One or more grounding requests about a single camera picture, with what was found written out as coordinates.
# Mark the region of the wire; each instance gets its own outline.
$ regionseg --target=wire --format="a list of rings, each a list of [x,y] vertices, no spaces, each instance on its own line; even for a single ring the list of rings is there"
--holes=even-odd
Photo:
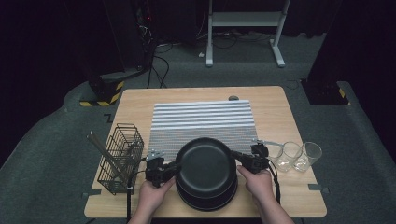
[[[169,48],[169,49],[167,49],[167,50],[165,50],[165,51],[155,51],[156,53],[165,53],[165,52],[168,52],[169,50],[171,50],[172,48],[173,48],[173,46],[174,46],[174,44],[173,43],[170,43],[170,44],[164,44],[164,45],[159,45],[159,46],[157,46],[157,48],[158,47],[164,47],[164,46],[168,46],[168,45],[170,45],[171,46],[171,48]]]
[[[298,80],[290,79],[290,80],[288,80],[288,82],[294,82],[295,83],[294,87],[291,87],[289,85],[286,86],[288,89],[290,89],[292,91],[297,90],[300,87],[300,85],[298,84],[299,83]]]
[[[201,35],[201,36],[198,36],[198,37],[197,37],[197,40],[201,40],[201,39],[204,38],[205,36],[207,36],[207,33],[206,33],[206,34],[203,34],[203,35]]]
[[[238,41],[238,38],[236,37],[236,35],[234,33],[229,33],[234,37],[234,41],[230,46],[227,47],[221,47],[219,45],[215,45],[215,43],[213,43],[213,46],[215,46],[218,49],[229,49],[230,47],[234,46],[236,44],[236,42]]]
[[[149,82],[151,80],[151,71],[152,71],[152,64],[150,65],[149,72],[148,72],[148,85],[147,85],[146,89],[149,88]]]
[[[132,73],[132,74],[130,74],[130,75],[127,75],[127,76],[125,76],[125,77],[119,77],[119,78],[103,78],[103,81],[104,81],[104,82],[111,82],[111,83],[122,82],[122,81],[124,81],[124,80],[126,80],[126,79],[134,78],[134,77],[138,77],[138,76],[140,76],[140,75],[143,75],[143,74],[145,74],[147,71],[148,71],[148,69],[145,68],[145,69],[143,69],[143,70],[137,71],[137,72]]]
[[[228,0],[225,1],[222,11],[225,11],[225,8],[227,7],[227,4],[228,4]]]
[[[131,195],[132,195],[132,180],[134,179],[134,177],[142,172],[145,171],[139,171],[134,173],[134,171],[136,170],[136,168],[139,167],[140,162],[145,161],[146,158],[142,158],[140,159],[140,161],[138,163],[136,163],[134,165],[134,168],[132,169],[132,175],[128,178],[128,184],[127,184],[127,201],[126,201],[126,222],[128,222],[131,219]]]
[[[258,37],[258,38],[255,38],[255,39],[243,38],[242,36],[238,36],[237,38],[238,38],[238,40],[240,40],[240,41],[242,41],[242,42],[259,42],[259,41],[263,41],[263,40],[268,40],[268,39],[270,39],[272,36],[274,36],[274,35],[268,35],[267,37],[262,38],[263,35],[266,35],[266,34],[259,34],[259,35],[258,35],[259,37]]]
[[[90,219],[88,222],[86,222],[85,224],[93,223],[95,220],[96,220],[96,218],[92,218],[92,219]]]
[[[159,81],[160,83],[163,83],[163,79],[161,78],[160,74],[158,74],[157,70],[156,70],[154,67],[152,67],[152,69],[154,70],[155,74],[157,75],[158,81]]]
[[[204,0],[204,15],[202,16],[201,28],[199,29],[199,32],[196,37],[198,37],[198,35],[202,32],[202,29],[204,28],[205,15],[206,15],[206,0]]]
[[[163,78],[161,80],[160,88],[162,88],[163,86],[165,86],[165,88],[167,88],[165,83],[164,83],[164,81],[165,81],[165,78],[166,78],[166,76],[168,75],[168,72],[169,72],[169,63],[164,58],[161,58],[161,57],[158,57],[158,56],[154,56],[154,58],[158,58],[160,60],[163,60],[166,63],[166,72],[163,75]]]
[[[277,181],[277,169],[276,169],[276,167],[275,167],[275,165],[274,165],[274,163],[273,163],[272,161],[268,160],[268,162],[271,162],[271,163],[273,164],[273,166],[274,166],[274,168],[275,168],[275,171],[276,171],[276,172],[274,173],[274,170],[271,168],[270,165],[268,165],[268,168],[270,169],[270,172],[271,172],[272,175],[273,175],[273,179],[274,179],[274,183],[275,183],[276,201],[280,204],[280,186],[279,186],[279,182]]]
[[[151,33],[150,29],[147,26],[144,26],[144,25],[140,25],[140,24],[137,24],[137,25],[139,26],[139,28],[143,28],[144,29],[144,31],[142,31],[143,40],[145,39],[146,34],[149,33],[148,40],[147,40],[147,43],[149,44],[151,42],[151,39],[152,39],[152,33]]]

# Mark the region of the metal utensil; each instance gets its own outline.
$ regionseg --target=metal utensil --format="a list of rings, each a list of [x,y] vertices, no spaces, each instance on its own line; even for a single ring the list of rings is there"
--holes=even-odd
[[[283,145],[284,145],[284,144],[280,144],[280,143],[276,143],[276,142],[259,140],[259,139],[255,139],[255,138],[253,138],[251,141],[255,142],[255,143],[260,143],[260,144],[263,144],[263,145],[273,145],[273,146],[280,146],[280,147],[283,147]]]
[[[98,139],[97,135],[91,131],[90,134],[87,135],[88,140],[90,140],[90,142],[96,146],[96,148],[99,150],[99,152],[102,154],[102,156],[105,158],[105,160],[110,164],[111,169],[113,170],[113,173],[115,175],[115,177],[117,176],[121,176],[122,178],[124,178],[124,180],[128,180],[127,176],[125,174],[123,174],[121,172],[123,166],[121,165],[121,163],[119,161],[117,161],[113,155],[111,155],[107,149],[105,148],[104,145],[102,145],[102,143],[100,142],[100,140]]]

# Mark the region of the drinking glass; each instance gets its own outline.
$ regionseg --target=drinking glass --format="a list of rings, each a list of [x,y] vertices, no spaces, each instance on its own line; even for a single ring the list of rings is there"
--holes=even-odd
[[[276,169],[287,172],[294,162],[301,156],[302,150],[300,145],[294,142],[283,144],[283,153],[276,161]]]
[[[275,162],[280,158],[283,152],[281,145],[266,145],[268,148],[268,159],[275,164]]]
[[[322,150],[318,144],[313,142],[306,142],[302,147],[303,154],[294,163],[293,167],[295,170],[305,172],[308,168],[317,161],[321,155]]]

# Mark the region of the metal rack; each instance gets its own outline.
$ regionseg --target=metal rack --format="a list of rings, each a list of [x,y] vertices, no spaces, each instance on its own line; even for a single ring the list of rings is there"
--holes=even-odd
[[[275,26],[276,37],[270,39],[278,67],[285,67],[285,61],[280,53],[278,43],[283,25],[288,14],[290,0],[285,1],[281,11],[277,12],[214,12],[212,0],[209,0],[208,31],[206,46],[206,66],[213,66],[212,29],[215,26]]]
[[[106,152],[101,151],[97,181],[114,195],[126,193],[128,178],[133,176],[132,186],[136,181],[143,147],[143,139],[133,124],[117,124],[107,139]]]

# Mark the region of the black frying pan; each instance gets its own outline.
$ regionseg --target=black frying pan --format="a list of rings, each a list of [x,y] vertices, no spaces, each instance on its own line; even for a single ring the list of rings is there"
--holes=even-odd
[[[238,178],[235,177],[232,185],[224,193],[210,199],[199,199],[192,197],[190,196],[190,194],[184,192],[184,190],[181,189],[179,185],[177,185],[177,191],[181,199],[190,207],[203,212],[211,212],[225,206],[235,195],[237,187],[238,187]]]
[[[177,153],[176,163],[181,164],[177,187],[192,198],[214,199],[234,187],[235,160],[219,140],[204,137],[190,141]]]

